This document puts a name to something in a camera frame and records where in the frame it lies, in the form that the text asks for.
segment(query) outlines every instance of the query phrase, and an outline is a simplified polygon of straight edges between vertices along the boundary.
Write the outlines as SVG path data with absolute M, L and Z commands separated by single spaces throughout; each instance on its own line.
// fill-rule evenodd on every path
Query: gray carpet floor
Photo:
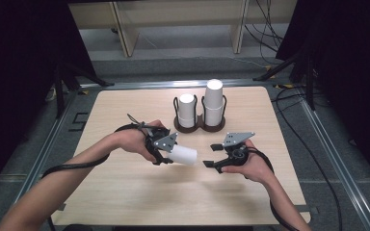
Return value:
M 245 61 L 261 62 L 260 59 L 245 59 Z M 150 86 L 152 83 L 161 81 L 209 80 L 213 78 L 250 82 L 251 78 L 265 73 L 262 67 L 231 59 L 196 58 L 185 60 L 93 62 L 93 64 L 98 76 L 108 82 L 116 84 L 141 83 L 143 85 L 149 84 Z M 290 71 L 291 68 L 287 68 L 278 74 L 275 79 L 266 82 L 251 81 L 250 85 L 265 87 L 270 98 L 275 99 L 281 91 L 281 89 L 275 88 L 275 85 L 288 84 Z M 84 78 L 79 78 L 79 80 L 83 85 L 90 83 L 90 81 Z M 351 136 L 335 114 L 334 109 L 329 105 L 329 101 L 319 90 L 315 91 L 318 92 L 315 94 L 316 114 L 322 120 L 341 158 L 370 204 L 370 166 L 357 147 L 349 143 Z M 92 89 L 75 97 L 43 169 L 61 164 L 73 155 L 82 134 L 82 131 L 76 131 L 81 128 L 81 123 L 73 123 L 73 121 L 87 120 L 98 93 L 99 90 Z M 284 96 L 296 93 L 296 90 L 287 90 Z M 323 145 L 320 143 L 304 112 L 303 103 L 304 99 L 302 97 L 295 96 L 278 101 L 282 112 L 278 110 L 276 103 L 274 103 L 274 109 L 299 177 L 305 200 L 311 210 L 312 220 L 310 226 L 313 230 L 338 230 L 337 205 L 333 199 L 333 193 L 335 193 L 339 200 L 343 230 L 366 230 L 352 200 L 343 188 Z M 281 114 L 284 114 L 287 121 L 312 151 L 315 160 L 328 176 L 334 192 L 328 187 L 314 159 L 294 135 L 291 128 L 287 126 L 286 120 Z M 23 185 L 25 177 L 29 174 L 55 121 L 55 116 L 55 101 L 49 101 L 42 108 L 40 116 L 37 117 L 28 134 L 25 135 L 24 142 L 18 146 L 2 171 L 0 175 L 0 219 L 13 203 Z M 279 226 L 254 226 L 252 229 L 279 230 Z M 48 230 L 48 227 L 44 225 L 41 230 Z M 95 227 L 94 230 L 111 230 L 111 227 Z M 118 230 L 129 230 L 129 228 L 121 227 Z

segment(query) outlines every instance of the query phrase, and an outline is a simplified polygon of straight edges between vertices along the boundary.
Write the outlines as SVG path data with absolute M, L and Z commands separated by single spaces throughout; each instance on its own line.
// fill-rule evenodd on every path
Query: light wood table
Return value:
M 139 121 L 161 121 L 175 132 L 173 99 L 182 93 L 198 97 L 204 88 L 103 91 L 76 149 L 80 153 L 121 125 L 127 114 Z M 240 174 L 219 174 L 202 161 L 220 161 L 224 151 L 213 152 L 212 143 L 222 143 L 226 132 L 254 132 L 253 143 L 271 160 L 276 176 L 295 205 L 305 205 L 304 196 L 278 126 L 267 91 L 261 87 L 224 88 L 227 97 L 225 128 L 217 133 L 202 129 L 179 133 L 180 145 L 198 151 L 194 166 L 154 166 L 142 156 L 116 150 L 96 167 L 53 215 L 56 224 L 91 225 L 255 225 L 277 223 L 264 187 Z M 309 212 L 302 213 L 309 222 Z

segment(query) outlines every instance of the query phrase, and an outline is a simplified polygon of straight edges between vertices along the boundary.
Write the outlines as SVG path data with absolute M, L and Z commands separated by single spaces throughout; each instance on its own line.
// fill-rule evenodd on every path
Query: stacked cups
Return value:
M 207 126 L 217 126 L 221 123 L 224 111 L 223 83 L 220 80 L 209 80 L 203 98 L 204 123 Z
M 185 93 L 179 97 L 178 122 L 182 127 L 191 128 L 197 123 L 196 105 L 196 97 L 192 94 Z

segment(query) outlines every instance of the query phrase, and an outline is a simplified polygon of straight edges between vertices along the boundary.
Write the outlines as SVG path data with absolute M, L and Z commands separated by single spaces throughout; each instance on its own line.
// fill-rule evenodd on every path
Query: hand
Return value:
M 251 140 L 245 140 L 245 146 L 255 148 Z M 250 153 L 248 160 L 242 166 L 222 167 L 222 172 L 240 173 L 252 181 L 259 183 L 266 182 L 268 177 L 274 176 L 264 160 L 255 153 Z
M 154 120 L 147 125 L 165 127 L 160 120 Z M 137 129 L 127 129 L 116 132 L 112 136 L 118 136 L 119 147 L 126 152 L 133 152 L 141 154 L 146 160 L 152 163 L 156 162 L 155 157 L 152 156 L 145 148 L 145 135 L 147 130 L 143 129 L 143 133 Z

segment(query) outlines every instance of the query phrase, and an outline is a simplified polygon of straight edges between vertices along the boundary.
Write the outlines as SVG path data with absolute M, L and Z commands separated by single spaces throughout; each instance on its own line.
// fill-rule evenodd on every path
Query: floor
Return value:
M 281 37 L 287 27 L 287 24 L 274 25 Z M 261 38 L 260 33 L 255 32 L 252 26 L 249 29 Z M 262 85 L 271 98 L 276 98 L 282 89 L 274 88 L 274 85 L 288 83 L 288 78 L 282 76 L 282 73 L 276 80 L 266 83 L 254 83 L 251 80 L 252 73 L 265 73 L 266 66 L 274 66 L 280 61 L 274 59 L 274 51 L 260 46 L 246 30 L 241 53 L 234 54 L 228 28 L 225 26 L 143 28 L 130 58 L 124 57 L 119 46 L 119 37 L 108 29 L 82 30 L 81 35 L 97 74 L 108 81 L 119 83 L 115 86 L 116 89 L 163 88 L 181 83 L 202 85 L 206 79 L 217 75 L 228 86 Z M 264 41 L 277 49 L 271 38 L 264 38 Z M 189 65 L 195 64 L 194 61 L 199 61 L 201 65 Z M 171 67 L 170 64 L 183 65 Z M 229 71 L 218 71 L 221 68 Z M 246 73 L 236 71 L 244 68 L 254 70 L 245 71 Z M 124 71 L 126 76 L 116 76 L 116 73 L 125 73 Z M 175 76 L 175 71 L 192 75 Z M 64 121 L 55 119 L 55 101 L 48 101 L 30 132 L 25 135 L 25 142 L 19 145 L 2 171 L 0 219 L 24 189 L 32 170 L 38 169 L 40 173 L 42 169 L 67 160 L 73 153 L 82 132 L 79 129 L 81 124 L 76 121 L 87 120 L 99 92 L 99 88 L 91 88 L 90 82 L 85 79 L 81 81 L 89 93 L 66 94 L 66 98 L 72 103 L 67 108 L 68 116 Z M 329 106 L 328 100 L 318 90 L 316 92 L 315 112 L 308 110 L 302 97 L 291 97 L 274 104 L 280 128 L 311 211 L 310 225 L 313 230 L 339 230 L 341 220 L 342 230 L 370 230 L 370 167 L 357 147 L 350 142 L 351 136 Z M 287 90 L 284 95 L 297 93 L 300 90 Z M 56 133 L 58 137 L 54 143 L 48 144 L 46 138 L 53 135 L 52 128 L 56 123 L 59 125 Z M 315 127 L 320 127 L 320 124 L 324 132 L 317 133 Z M 41 160 L 42 167 L 36 168 L 36 159 L 42 152 L 50 154 Z M 339 201 L 341 218 L 337 214 L 335 196 Z M 110 230 L 109 227 L 95 228 Z M 254 230 L 278 229 L 278 226 L 254 226 Z M 41 230 L 48 230 L 48 227 L 44 225 Z

